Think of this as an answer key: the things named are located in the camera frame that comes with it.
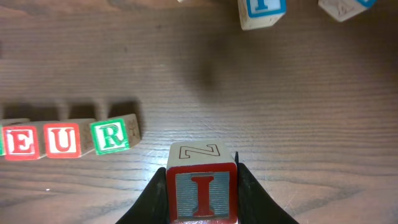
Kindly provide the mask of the red U block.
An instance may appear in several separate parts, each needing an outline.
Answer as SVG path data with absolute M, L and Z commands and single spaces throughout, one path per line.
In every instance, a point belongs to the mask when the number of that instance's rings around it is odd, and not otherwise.
M 94 149 L 90 124 L 93 118 L 68 119 L 44 124 L 47 157 L 76 159 Z

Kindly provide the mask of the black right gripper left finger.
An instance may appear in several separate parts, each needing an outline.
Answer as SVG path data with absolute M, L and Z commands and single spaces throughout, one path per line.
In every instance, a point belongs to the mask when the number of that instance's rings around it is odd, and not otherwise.
M 169 224 L 166 169 L 159 168 L 132 207 L 116 224 Z

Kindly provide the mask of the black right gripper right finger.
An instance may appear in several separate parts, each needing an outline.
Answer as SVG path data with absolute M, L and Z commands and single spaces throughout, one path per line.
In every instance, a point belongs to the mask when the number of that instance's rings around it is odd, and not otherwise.
M 234 160 L 238 168 L 240 224 L 299 224 L 274 201 L 246 165 L 239 161 L 238 152 L 235 152 Z

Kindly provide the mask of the red I block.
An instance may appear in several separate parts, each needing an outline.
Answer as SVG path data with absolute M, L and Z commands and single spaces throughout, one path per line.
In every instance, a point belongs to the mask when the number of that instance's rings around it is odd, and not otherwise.
M 165 178 L 171 223 L 238 222 L 238 167 L 223 142 L 173 143 Z

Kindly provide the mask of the red E wooden block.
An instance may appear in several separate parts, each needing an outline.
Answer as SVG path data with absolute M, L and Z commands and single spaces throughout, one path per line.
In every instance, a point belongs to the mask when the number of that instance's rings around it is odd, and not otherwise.
M 44 125 L 58 121 L 30 121 L 2 127 L 7 161 L 34 161 L 47 156 Z

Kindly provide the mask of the green R wooden block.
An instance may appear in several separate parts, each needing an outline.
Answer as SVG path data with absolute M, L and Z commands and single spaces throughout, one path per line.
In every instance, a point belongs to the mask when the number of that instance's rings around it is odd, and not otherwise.
M 97 155 L 129 150 L 141 140 L 135 114 L 96 121 L 90 124 L 90 131 Z

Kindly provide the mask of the blue P wooden block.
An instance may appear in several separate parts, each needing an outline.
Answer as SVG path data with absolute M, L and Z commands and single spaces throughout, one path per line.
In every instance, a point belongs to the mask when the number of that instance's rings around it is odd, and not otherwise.
M 273 26 L 287 10 L 286 0 L 238 0 L 242 30 Z

